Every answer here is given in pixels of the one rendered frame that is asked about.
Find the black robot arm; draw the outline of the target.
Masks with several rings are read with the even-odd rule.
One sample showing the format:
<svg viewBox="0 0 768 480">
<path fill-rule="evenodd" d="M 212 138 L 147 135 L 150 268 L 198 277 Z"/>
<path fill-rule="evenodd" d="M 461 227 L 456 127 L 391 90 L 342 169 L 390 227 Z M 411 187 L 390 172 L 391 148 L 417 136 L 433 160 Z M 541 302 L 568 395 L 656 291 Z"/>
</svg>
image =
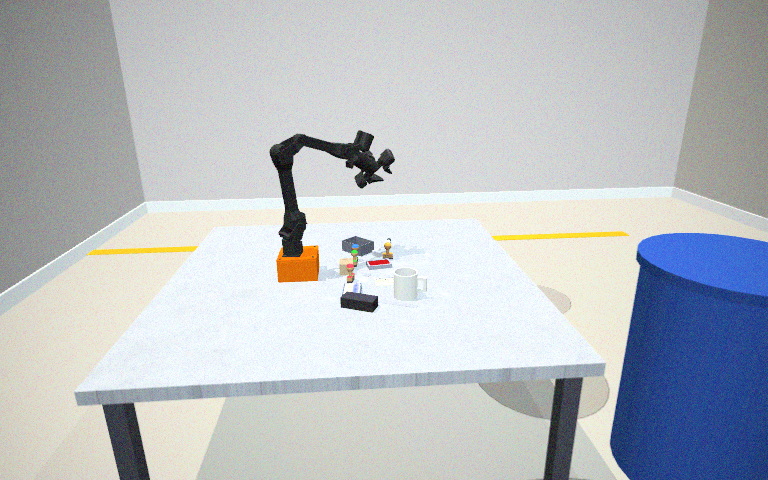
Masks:
<svg viewBox="0 0 768 480">
<path fill-rule="evenodd" d="M 317 138 L 306 136 L 305 134 L 295 134 L 291 138 L 275 144 L 270 149 L 270 156 L 279 175 L 282 196 L 285 206 L 283 217 L 284 225 L 278 234 L 282 237 L 282 257 L 300 257 L 303 253 L 303 238 L 306 230 L 306 215 L 298 209 L 296 192 L 294 187 L 292 166 L 294 155 L 302 147 L 325 151 L 334 157 L 345 159 L 346 167 L 353 169 L 363 168 L 367 164 L 368 156 L 371 159 L 373 153 L 369 150 L 374 136 L 372 134 L 358 130 L 354 143 L 332 143 Z M 360 152 L 362 151 L 362 152 Z"/>
</svg>

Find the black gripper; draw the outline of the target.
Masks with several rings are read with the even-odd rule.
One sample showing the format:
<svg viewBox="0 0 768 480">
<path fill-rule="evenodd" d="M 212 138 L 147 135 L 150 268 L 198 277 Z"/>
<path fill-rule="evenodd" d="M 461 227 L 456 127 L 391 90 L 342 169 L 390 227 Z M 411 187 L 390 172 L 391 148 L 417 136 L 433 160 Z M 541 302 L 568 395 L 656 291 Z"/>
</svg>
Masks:
<svg viewBox="0 0 768 480">
<path fill-rule="evenodd" d="M 362 189 L 367 185 L 367 182 L 368 184 L 370 184 L 373 182 L 384 181 L 382 177 L 374 173 L 382 166 L 385 172 L 392 174 L 389 167 L 395 161 L 395 158 L 390 149 L 386 149 L 385 151 L 383 151 L 380 154 L 381 157 L 378 158 L 377 162 L 375 161 L 375 159 L 371 159 L 368 156 L 368 154 L 365 154 L 365 155 L 368 157 L 367 164 L 365 165 L 365 167 L 361 168 L 361 172 L 359 172 L 355 176 L 355 181 L 357 186 Z"/>
</svg>

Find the white mug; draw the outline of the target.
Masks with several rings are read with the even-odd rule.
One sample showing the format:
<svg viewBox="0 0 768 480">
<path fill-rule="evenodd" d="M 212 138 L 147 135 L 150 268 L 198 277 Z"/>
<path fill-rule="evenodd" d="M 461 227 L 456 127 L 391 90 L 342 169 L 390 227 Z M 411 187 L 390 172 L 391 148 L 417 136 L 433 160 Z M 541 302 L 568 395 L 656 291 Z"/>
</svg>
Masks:
<svg viewBox="0 0 768 480">
<path fill-rule="evenodd" d="M 418 287 L 418 280 L 423 281 L 423 287 Z M 413 300 L 418 292 L 427 292 L 427 277 L 418 276 L 418 271 L 409 267 L 397 268 L 393 271 L 393 295 L 396 299 Z"/>
</svg>

